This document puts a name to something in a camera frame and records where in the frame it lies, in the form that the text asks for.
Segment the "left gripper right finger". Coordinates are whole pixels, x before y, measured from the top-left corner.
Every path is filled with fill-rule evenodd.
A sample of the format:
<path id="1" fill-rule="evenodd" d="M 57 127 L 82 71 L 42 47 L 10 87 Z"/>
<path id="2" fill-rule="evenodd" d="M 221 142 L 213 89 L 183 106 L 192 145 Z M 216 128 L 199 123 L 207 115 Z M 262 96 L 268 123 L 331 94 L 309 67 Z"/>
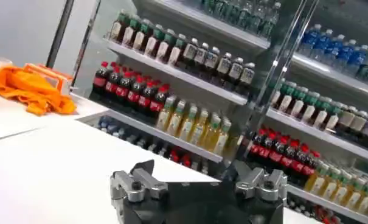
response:
<path id="1" fill-rule="evenodd" d="M 286 203 L 288 176 L 282 170 L 266 173 L 261 167 L 251 169 L 245 162 L 235 160 L 222 172 L 222 180 L 233 182 L 241 198 L 259 197 L 268 202 L 280 199 Z"/>

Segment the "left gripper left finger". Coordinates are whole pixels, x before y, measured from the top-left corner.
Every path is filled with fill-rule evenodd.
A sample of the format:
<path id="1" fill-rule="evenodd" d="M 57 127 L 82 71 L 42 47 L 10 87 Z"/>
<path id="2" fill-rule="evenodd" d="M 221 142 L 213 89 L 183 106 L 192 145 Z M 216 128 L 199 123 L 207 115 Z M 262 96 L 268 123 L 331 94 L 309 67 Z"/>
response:
<path id="1" fill-rule="evenodd" d="M 152 176 L 154 160 L 136 163 L 130 172 L 115 171 L 110 176 L 111 204 L 118 208 L 124 200 L 130 203 L 143 203 L 148 198 L 168 205 L 168 184 Z"/>

